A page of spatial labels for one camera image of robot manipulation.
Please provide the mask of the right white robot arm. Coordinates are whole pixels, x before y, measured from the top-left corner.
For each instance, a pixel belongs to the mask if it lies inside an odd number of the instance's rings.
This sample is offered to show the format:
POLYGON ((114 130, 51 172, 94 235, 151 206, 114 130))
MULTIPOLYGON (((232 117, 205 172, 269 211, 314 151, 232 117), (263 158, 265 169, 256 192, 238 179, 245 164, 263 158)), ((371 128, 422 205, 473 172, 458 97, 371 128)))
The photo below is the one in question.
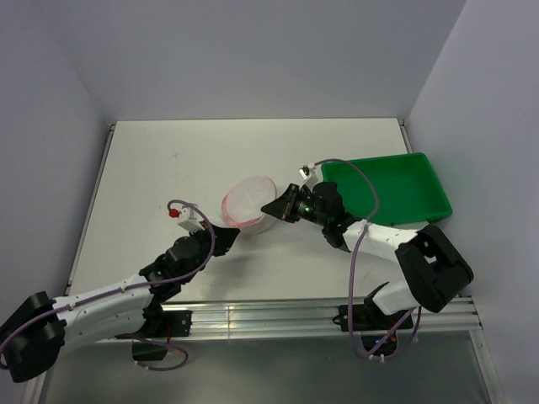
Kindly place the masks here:
POLYGON ((403 280, 377 286, 352 307, 348 317, 356 331, 388 329, 416 307, 439 312, 474 279, 471 267, 439 227, 409 230, 371 224, 345 209, 333 182, 312 188, 290 184, 261 210, 281 221, 305 220, 321 226, 326 242, 336 249, 368 253, 399 265, 403 280))

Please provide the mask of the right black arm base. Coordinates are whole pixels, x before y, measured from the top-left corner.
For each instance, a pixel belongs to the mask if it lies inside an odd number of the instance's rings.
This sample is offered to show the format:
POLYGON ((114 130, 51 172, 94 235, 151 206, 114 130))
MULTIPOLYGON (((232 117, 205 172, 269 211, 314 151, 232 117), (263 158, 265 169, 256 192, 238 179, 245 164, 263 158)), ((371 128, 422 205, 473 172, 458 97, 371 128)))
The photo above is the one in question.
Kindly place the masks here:
MULTIPOLYGON (((372 350, 385 336, 385 334, 393 327, 398 321, 404 317, 404 320, 399 324, 398 330, 413 330, 412 336, 402 346, 401 349, 406 348, 416 337, 419 325, 412 319, 411 314, 407 314, 406 310, 398 311, 390 316, 381 312, 374 303, 362 303, 352 305, 352 324, 354 332, 373 332, 384 331, 379 335, 372 335, 361 337, 361 343, 366 351, 372 350)), ((348 332, 348 306, 341 305, 338 307, 338 314, 333 317, 332 323, 340 327, 341 332, 348 332)), ((389 356, 395 355, 399 352, 398 335, 394 332, 384 344, 374 353, 374 355, 380 359, 386 359, 389 356)))

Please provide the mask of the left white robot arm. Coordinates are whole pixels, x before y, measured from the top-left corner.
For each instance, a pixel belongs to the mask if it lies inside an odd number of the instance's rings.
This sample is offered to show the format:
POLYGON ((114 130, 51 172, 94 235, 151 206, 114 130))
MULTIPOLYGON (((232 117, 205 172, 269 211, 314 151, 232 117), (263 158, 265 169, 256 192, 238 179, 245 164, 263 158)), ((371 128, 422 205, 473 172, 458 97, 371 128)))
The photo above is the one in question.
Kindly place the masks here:
POLYGON ((1 368, 13 382, 43 374, 65 354, 115 337, 148 338, 164 325, 162 304, 180 293, 240 231, 202 226, 180 237, 137 274, 79 295, 32 294, 1 326, 1 368))

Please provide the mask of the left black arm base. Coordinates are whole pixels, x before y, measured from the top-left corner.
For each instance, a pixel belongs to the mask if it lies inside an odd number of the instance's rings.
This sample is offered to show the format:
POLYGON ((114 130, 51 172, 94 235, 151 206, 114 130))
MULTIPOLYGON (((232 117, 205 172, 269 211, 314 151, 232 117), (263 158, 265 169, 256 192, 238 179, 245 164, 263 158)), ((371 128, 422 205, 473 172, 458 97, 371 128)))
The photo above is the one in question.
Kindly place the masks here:
POLYGON ((142 327, 131 333, 116 336, 118 339, 136 338, 131 345, 131 357, 137 364, 151 367, 150 362, 163 361, 167 354, 181 353, 183 366, 187 363, 189 354, 180 347, 173 347, 174 338, 186 338, 191 328, 192 311, 164 311, 146 319, 142 327))

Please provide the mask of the mesh laundry bag pink trim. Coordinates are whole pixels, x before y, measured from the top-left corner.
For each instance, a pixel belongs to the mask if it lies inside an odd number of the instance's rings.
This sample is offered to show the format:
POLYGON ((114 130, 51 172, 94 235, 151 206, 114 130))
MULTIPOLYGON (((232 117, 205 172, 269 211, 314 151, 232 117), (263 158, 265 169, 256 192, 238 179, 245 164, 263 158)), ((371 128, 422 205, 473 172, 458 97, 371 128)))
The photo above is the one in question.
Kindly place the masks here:
POLYGON ((221 218, 242 234, 253 236, 268 231, 276 219, 261 208, 277 198, 275 181, 267 176, 245 178, 234 185, 221 202, 221 218))

